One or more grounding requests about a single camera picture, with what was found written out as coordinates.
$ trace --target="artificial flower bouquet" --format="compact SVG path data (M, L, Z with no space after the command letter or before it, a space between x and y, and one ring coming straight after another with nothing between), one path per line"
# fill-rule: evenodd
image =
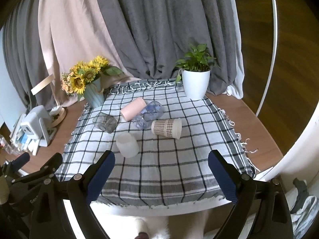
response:
M70 72L63 72L61 75L62 89L67 95L78 94L78 100L83 96L86 85L100 78L101 74L108 76L123 73L121 69L109 65L107 58L97 56L85 63L78 62L70 68Z

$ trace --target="checkered tablecloth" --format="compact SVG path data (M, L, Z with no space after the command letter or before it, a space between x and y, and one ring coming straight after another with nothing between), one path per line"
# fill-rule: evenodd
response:
M68 180L76 173L84 173L105 150L113 151L115 167L99 201L125 206L167 206L221 195L207 164L212 149L219 150L240 173L255 175L224 111L207 97L189 100L181 83L141 80L117 85L105 95L103 106L85 108L65 147L63 164L56 172L60 180ZM165 108L161 119L181 118L181 138L158 137L150 128L140 131L132 122L126 122L120 109L137 97L146 103L160 102ZM92 119L99 112L118 120L115 132L109 134L94 127ZM135 136L141 149L132 158L124 158L115 142L119 134L127 131Z

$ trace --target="paper cup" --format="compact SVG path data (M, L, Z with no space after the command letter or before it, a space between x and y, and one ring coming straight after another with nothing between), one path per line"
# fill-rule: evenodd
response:
M141 97L138 97L121 109L121 115L126 121L130 121L145 107L145 101Z
M136 138L127 132L117 137L116 145L121 155L126 158L136 156L140 151Z
M159 119L152 122L152 133L158 136L181 137L181 119Z

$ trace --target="white cable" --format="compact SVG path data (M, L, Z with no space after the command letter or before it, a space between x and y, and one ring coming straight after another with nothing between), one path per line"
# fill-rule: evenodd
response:
M273 39L273 44L272 44L272 61L270 64L270 70L269 70L269 75L268 75L268 80L266 83L266 87L264 90L264 94L261 98L259 107L257 109L256 112L256 116L258 116L261 107L263 106L268 88L269 88L269 84L270 84L270 80L272 78L272 71L274 69L274 64L275 64L275 58L276 58L276 52L277 52L277 42L278 42L278 17L277 17L277 4L276 4L276 0L272 0L272 13L273 13L273 20L274 20L274 39Z

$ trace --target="pink cup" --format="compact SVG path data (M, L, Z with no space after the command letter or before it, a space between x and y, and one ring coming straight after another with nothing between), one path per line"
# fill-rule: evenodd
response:
M138 97L121 109L121 115L126 121L130 121L145 107L145 101L141 97Z

